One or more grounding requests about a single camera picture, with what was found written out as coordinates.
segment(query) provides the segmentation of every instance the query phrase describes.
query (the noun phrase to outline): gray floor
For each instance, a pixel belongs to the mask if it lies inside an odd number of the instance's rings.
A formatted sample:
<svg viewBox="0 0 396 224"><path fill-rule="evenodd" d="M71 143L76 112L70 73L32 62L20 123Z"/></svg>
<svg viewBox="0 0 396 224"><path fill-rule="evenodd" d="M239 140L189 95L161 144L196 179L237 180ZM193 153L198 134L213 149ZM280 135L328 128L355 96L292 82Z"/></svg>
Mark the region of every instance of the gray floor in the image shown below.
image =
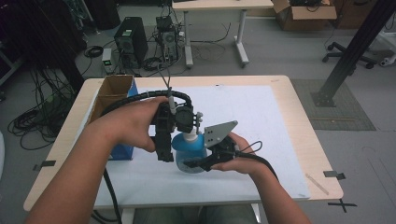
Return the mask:
<svg viewBox="0 0 396 224"><path fill-rule="evenodd" d="M129 15L131 9L122 7L120 14ZM147 27L147 35L153 27ZM347 45L356 31L335 30L329 25L317 32L284 32L270 19L247 20L244 45L250 64L242 68L233 45L233 24L227 38L219 46L194 44L194 67L185 70L184 59L171 67L174 76L236 76L286 75L299 79L326 79L337 63L321 61L326 53L324 43L329 40ZM88 34L90 45L103 45L112 40L115 30L99 35ZM191 35L197 40L218 39L225 35L220 24L193 25ZM374 43L367 55L381 59L391 52L380 43ZM80 71L89 60L82 55L76 59ZM26 151L20 147L20 138L7 131L7 125L16 116L35 104L35 89L24 66L2 87L7 99L0 103L0 130L6 142L6 160L0 181L0 223L22 223L26 212L22 205L38 172L35 164L46 159L50 147ZM136 71L147 76L150 73ZM102 77L100 60L93 60L84 77ZM344 190L344 203L357 207L329 206L328 202L299 202L314 223L396 223L396 64L388 67L376 65L364 68L363 63L346 84L370 118L375 132L316 131L332 168L344 173L340 184ZM40 144L37 134L27 139L29 144Z"/></svg>

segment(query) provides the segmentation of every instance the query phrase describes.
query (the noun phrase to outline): gray pants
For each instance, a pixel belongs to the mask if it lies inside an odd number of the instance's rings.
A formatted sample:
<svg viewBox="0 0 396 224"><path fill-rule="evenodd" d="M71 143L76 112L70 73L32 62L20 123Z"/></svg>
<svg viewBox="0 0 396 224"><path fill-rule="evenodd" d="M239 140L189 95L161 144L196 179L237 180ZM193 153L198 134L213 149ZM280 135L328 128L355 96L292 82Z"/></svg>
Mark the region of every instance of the gray pants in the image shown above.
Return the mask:
<svg viewBox="0 0 396 224"><path fill-rule="evenodd" d="M250 204L204 206L199 224L257 224ZM182 207L136 209L134 224L187 224Z"/></svg>

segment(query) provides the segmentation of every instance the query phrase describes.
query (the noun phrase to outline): office chair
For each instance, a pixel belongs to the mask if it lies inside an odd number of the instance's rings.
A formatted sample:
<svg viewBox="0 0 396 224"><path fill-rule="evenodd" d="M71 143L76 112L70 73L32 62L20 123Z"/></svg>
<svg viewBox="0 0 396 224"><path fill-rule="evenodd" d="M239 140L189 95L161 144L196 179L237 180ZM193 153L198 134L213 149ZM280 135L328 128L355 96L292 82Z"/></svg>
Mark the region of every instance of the office chair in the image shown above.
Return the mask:
<svg viewBox="0 0 396 224"><path fill-rule="evenodd" d="M324 58L322 59L322 61L324 63L326 63L327 61L329 61L329 58L331 57L341 57L344 54L344 51L346 51L346 48L344 48L343 46L341 46L340 44L336 43L336 42L332 42L328 47L327 50L333 50L334 48L340 50L341 52L331 52L331 53L327 53L326 56L324 56ZM369 59L367 57L361 56L359 58L359 60L361 60L362 62L366 63L366 68L367 69L372 69L374 67L374 65L376 64L376 60L373 59Z"/></svg>

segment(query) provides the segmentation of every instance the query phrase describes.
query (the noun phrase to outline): person's right arm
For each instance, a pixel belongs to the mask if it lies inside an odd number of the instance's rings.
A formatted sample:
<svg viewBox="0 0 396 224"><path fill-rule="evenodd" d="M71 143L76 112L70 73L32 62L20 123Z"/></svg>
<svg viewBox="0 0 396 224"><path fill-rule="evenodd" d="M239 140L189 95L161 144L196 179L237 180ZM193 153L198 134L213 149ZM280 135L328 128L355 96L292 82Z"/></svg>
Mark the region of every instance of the person's right arm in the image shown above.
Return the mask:
<svg viewBox="0 0 396 224"><path fill-rule="evenodd" d="M235 133L230 133L230 137L239 148L248 147L248 142L243 137ZM283 189L268 167L259 161L236 158L213 165L212 169L235 170L241 174L249 174L259 191L269 223L310 223L308 217Z"/></svg>

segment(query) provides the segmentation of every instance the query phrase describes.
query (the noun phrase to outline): person's left arm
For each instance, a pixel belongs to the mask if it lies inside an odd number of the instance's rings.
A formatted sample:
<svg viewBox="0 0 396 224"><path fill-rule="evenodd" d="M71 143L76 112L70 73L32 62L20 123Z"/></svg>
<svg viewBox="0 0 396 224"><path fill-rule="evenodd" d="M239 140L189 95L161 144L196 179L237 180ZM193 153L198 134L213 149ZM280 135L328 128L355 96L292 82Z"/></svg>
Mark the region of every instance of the person's left arm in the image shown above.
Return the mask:
<svg viewBox="0 0 396 224"><path fill-rule="evenodd" d="M123 143L153 152L149 125L159 103L166 101L158 97L132 103L88 125L26 223L88 223L111 149Z"/></svg>

